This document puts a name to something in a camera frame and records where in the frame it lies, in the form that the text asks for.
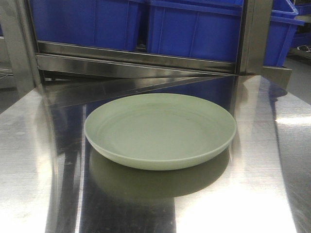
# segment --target floor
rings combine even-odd
[[[311,61],[293,55],[284,66],[293,70],[287,90],[311,105]]]
[[[284,66],[293,70],[287,90],[311,105],[311,61],[291,55]],[[0,74],[0,114],[18,98],[14,77]]]

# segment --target blue plastic crate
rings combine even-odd
[[[162,0],[181,4],[221,7],[222,9],[242,10],[243,0]],[[298,11],[290,0],[273,0],[272,16],[295,18]]]
[[[311,14],[311,3],[305,3],[295,6],[298,10],[300,16],[310,15]]]
[[[132,51],[144,0],[31,0],[38,40]]]
[[[241,12],[221,7],[150,1],[147,51],[165,55],[235,62]],[[303,21],[271,17],[266,66],[282,66]]]
[[[295,34],[291,47],[298,47],[300,45],[311,45],[311,33]]]
[[[263,62],[265,66],[283,65],[298,25],[304,25],[304,21],[271,16]]]
[[[148,34],[148,21],[149,21],[149,5],[144,4],[141,11],[141,19],[139,24],[139,42],[145,44]]]

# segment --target plate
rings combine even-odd
[[[221,153],[236,132],[232,115],[210,101],[179,94],[141,94],[95,109],[85,134],[106,158],[145,170],[175,170]]]

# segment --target metal shelf frame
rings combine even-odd
[[[302,21],[305,21],[306,23],[311,23],[311,16],[307,15],[307,16],[296,16],[295,19],[299,19]]]
[[[263,67],[272,2],[244,0],[237,60],[228,63],[37,41],[29,0],[0,0],[0,72],[12,68],[21,96],[44,80],[44,71],[98,78],[269,75],[280,70],[290,76],[289,69]]]

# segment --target metal surface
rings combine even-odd
[[[301,51],[301,50],[298,50],[296,48],[290,48],[289,55],[297,55],[300,57],[311,59],[311,52]]]
[[[311,23],[311,16],[296,16],[295,19],[305,21],[306,23]]]
[[[11,64],[0,62],[0,74],[13,74]]]
[[[293,213],[298,232],[310,232],[311,106],[260,76],[175,81],[39,87],[1,114],[1,230],[284,233],[296,232]],[[146,91],[232,107],[238,132],[231,147],[171,172],[131,169],[94,152],[83,134],[86,116]]]
[[[78,58],[61,55],[36,56],[41,70],[58,71],[74,74],[94,75],[110,78],[169,78],[198,77],[219,75],[207,71],[174,69],[167,67],[137,65],[131,63],[111,62],[90,58]]]
[[[198,69],[231,74],[234,73],[234,64],[229,62],[217,62],[148,53],[107,50],[45,41],[39,41],[38,45],[40,52],[47,54],[94,58],[118,62],[130,62],[135,64],[157,65],[162,67]]]
[[[244,0],[236,73],[261,74],[272,0]]]
[[[6,48],[3,36],[0,36],[0,62],[10,63],[8,49]]]
[[[20,96],[40,83],[28,1],[0,0],[0,22]]]
[[[292,70],[285,67],[263,67],[261,75],[283,89],[286,89],[292,75]]]

